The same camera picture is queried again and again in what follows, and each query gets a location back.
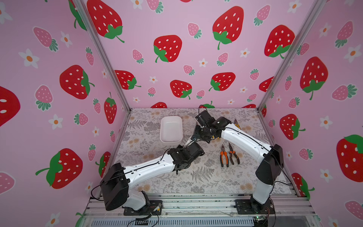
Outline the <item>orange black long-nose pliers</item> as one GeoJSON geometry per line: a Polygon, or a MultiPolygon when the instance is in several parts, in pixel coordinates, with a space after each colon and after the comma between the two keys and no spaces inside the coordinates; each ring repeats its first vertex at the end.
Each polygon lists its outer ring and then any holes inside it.
{"type": "Polygon", "coordinates": [[[239,159],[238,155],[234,151],[231,143],[229,143],[228,145],[229,145],[229,149],[230,149],[229,156],[230,156],[230,162],[231,162],[231,164],[234,165],[233,158],[235,158],[236,159],[236,163],[239,165],[240,164],[240,159],[239,159]]]}

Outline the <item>white plastic storage box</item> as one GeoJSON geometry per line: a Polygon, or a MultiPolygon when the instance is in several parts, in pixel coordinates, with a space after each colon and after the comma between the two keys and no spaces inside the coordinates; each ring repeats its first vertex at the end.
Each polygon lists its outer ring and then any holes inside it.
{"type": "Polygon", "coordinates": [[[183,139],[182,118],[166,116],[161,119],[160,141],[168,146],[177,146],[183,139]]]}

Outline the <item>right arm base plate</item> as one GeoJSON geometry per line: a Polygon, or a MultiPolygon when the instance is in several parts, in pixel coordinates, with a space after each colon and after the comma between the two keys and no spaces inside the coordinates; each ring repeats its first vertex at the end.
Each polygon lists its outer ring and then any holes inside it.
{"type": "Polygon", "coordinates": [[[265,204],[260,204],[254,199],[235,200],[234,208],[240,215],[269,215],[275,214],[275,208],[272,201],[268,199],[265,204]]]}

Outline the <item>yellow black combination pliers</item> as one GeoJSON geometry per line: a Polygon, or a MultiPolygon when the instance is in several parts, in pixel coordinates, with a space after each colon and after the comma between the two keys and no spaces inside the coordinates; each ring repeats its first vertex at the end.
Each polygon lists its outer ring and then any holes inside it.
{"type": "Polygon", "coordinates": [[[236,126],[238,129],[240,129],[240,130],[241,130],[241,127],[240,127],[240,125],[239,125],[239,123],[238,123],[237,119],[235,119],[235,120],[234,120],[234,124],[235,124],[235,126],[236,126]]]}

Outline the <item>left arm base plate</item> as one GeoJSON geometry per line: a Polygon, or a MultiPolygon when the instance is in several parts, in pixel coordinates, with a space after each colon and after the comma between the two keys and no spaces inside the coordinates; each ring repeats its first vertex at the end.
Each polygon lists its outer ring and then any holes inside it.
{"type": "Polygon", "coordinates": [[[161,215],[163,208],[162,200],[151,200],[146,203],[145,206],[140,208],[139,210],[134,210],[132,208],[125,208],[123,215],[124,216],[147,216],[149,214],[153,215],[161,215]]]}

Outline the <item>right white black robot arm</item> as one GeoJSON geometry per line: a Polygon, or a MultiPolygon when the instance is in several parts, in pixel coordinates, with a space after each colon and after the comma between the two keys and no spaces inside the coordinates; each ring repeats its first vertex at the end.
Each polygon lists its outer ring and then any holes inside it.
{"type": "Polygon", "coordinates": [[[264,205],[273,191],[277,177],[283,171],[282,147],[277,144],[271,146],[263,143],[239,129],[225,117],[215,119],[206,110],[195,118],[198,124],[192,140],[210,142],[212,138],[222,138],[247,152],[260,164],[255,172],[258,181],[251,202],[256,205],[264,205]]]}

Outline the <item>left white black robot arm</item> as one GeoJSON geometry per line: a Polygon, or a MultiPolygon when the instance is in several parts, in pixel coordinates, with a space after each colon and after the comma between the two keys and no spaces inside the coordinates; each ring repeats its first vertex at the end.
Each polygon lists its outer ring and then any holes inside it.
{"type": "Polygon", "coordinates": [[[126,167],[121,163],[112,165],[100,182],[105,209],[113,211],[124,207],[144,213],[151,202],[146,192],[132,191],[135,185],[161,174],[187,169],[204,154],[203,148],[192,142],[187,147],[170,148],[162,156],[141,164],[126,167]]]}

